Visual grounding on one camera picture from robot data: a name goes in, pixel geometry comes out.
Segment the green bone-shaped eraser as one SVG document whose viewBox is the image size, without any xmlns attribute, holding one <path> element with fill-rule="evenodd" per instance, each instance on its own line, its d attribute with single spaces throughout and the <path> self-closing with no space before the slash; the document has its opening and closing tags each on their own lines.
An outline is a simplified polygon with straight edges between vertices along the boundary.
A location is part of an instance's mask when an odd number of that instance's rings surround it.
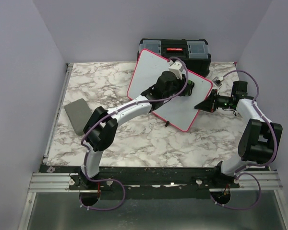
<svg viewBox="0 0 288 230">
<path fill-rule="evenodd" d="M 187 86 L 188 86 L 187 95 L 191 96 L 192 90 L 193 90 L 193 88 L 195 86 L 195 83 L 193 81 L 191 81 L 191 80 L 188 80 L 188 85 Z"/>
</svg>

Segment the pink framed whiteboard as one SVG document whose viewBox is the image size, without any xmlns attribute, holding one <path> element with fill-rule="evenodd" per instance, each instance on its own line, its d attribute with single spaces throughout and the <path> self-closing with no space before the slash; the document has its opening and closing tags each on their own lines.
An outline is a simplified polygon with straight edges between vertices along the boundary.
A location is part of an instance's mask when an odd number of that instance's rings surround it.
<svg viewBox="0 0 288 230">
<path fill-rule="evenodd" d="M 139 55 L 134 73 L 127 90 L 127 97 L 135 99 L 144 90 L 157 82 L 163 71 L 168 70 L 168 60 L 150 50 L 143 49 Z M 198 115 L 194 107 L 210 94 L 213 83 L 192 71 L 188 71 L 189 80 L 195 83 L 191 96 L 177 96 L 153 111 L 153 114 L 169 121 L 175 128 L 187 132 Z"/>
</svg>

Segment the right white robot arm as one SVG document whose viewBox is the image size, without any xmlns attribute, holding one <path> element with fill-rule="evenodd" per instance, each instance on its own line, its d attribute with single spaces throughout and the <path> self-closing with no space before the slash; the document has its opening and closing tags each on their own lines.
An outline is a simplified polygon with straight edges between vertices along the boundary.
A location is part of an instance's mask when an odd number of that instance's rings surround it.
<svg viewBox="0 0 288 230">
<path fill-rule="evenodd" d="M 212 174 L 211 182 L 221 188 L 228 183 L 228 176 L 234 177 L 251 166 L 265 167 L 277 155 L 283 128 L 273 123 L 258 108 L 255 98 L 247 94 L 248 83 L 235 81 L 231 96 L 222 96 L 217 90 L 194 108 L 213 113 L 218 108 L 233 110 L 247 122 L 238 144 L 238 154 L 218 163 L 218 172 Z"/>
</svg>

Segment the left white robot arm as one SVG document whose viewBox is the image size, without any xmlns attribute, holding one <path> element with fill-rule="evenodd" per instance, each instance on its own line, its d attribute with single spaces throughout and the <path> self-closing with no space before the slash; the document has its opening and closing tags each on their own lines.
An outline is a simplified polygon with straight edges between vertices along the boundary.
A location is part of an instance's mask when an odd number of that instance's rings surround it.
<svg viewBox="0 0 288 230">
<path fill-rule="evenodd" d="M 167 70 L 162 72 L 156 83 L 144 90 L 138 97 L 121 106 L 94 110 L 84 127 L 81 145 L 86 148 L 80 183 L 86 189 L 96 186 L 99 165 L 103 151 L 114 141 L 117 129 L 122 124 L 140 116 L 149 114 L 177 96 L 191 96 L 195 83 L 188 74 L 181 78 Z"/>
</svg>

